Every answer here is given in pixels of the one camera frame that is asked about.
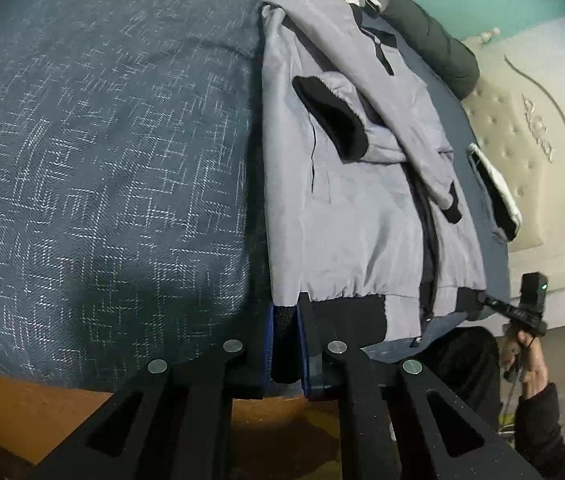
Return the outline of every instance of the gray jacket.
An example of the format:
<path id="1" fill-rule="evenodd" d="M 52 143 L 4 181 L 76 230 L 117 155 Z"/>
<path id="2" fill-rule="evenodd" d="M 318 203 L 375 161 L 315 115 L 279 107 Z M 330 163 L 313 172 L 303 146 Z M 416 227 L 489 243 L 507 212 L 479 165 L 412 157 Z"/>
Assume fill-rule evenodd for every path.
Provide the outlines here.
<path id="1" fill-rule="evenodd" d="M 265 0 L 266 221 L 274 304 L 380 294 L 386 339 L 420 335 L 423 230 L 437 235 L 436 316 L 485 288 L 473 222 L 425 83 L 344 0 Z"/>

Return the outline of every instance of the triangular cutout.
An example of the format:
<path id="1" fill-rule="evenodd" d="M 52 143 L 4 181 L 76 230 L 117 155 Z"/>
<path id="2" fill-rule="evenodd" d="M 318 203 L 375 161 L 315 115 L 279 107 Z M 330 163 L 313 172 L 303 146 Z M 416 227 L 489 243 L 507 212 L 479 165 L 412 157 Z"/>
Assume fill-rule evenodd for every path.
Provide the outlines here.
<path id="1" fill-rule="evenodd" d="M 438 392 L 427 392 L 427 402 L 449 456 L 461 456 L 485 445 L 485 439 Z"/>
<path id="2" fill-rule="evenodd" d="M 86 445 L 112 457 L 120 456 L 141 401 L 141 392 L 135 392 L 125 399 L 89 436 Z"/>

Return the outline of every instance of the black pants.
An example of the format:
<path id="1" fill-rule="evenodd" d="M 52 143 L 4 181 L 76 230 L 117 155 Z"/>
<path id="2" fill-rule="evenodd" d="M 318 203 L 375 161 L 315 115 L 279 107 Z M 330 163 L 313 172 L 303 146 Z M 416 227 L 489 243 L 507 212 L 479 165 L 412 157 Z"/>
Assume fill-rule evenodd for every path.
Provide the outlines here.
<path id="1" fill-rule="evenodd" d="M 501 408 L 499 352 L 487 329 L 454 328 L 414 358 L 497 430 Z"/>

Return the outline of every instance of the person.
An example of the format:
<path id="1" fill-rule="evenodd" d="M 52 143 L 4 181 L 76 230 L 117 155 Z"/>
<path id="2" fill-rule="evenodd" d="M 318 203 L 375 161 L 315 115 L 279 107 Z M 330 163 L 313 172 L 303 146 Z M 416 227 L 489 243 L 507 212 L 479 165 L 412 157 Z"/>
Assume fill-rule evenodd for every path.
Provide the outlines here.
<path id="1" fill-rule="evenodd" d="M 565 441 L 560 431 L 557 389 L 549 381 L 539 339 L 514 334 L 524 348 L 522 395 L 515 416 L 516 450 L 544 477 L 565 478 Z M 416 356 L 494 430 L 501 411 L 501 365 L 515 353 L 505 345 L 502 359 L 496 339 L 482 327 L 455 328 Z"/>

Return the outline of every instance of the wooden floor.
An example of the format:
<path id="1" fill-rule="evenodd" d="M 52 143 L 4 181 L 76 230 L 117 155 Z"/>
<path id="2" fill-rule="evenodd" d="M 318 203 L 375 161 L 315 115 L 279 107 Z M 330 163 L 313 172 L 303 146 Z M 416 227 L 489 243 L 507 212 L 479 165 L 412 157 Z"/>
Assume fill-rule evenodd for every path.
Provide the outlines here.
<path id="1" fill-rule="evenodd" d="M 38 463 L 110 394 L 0 376 L 0 446 Z M 303 397 L 237 400 L 232 411 L 232 480 L 340 478 L 335 402 Z"/>

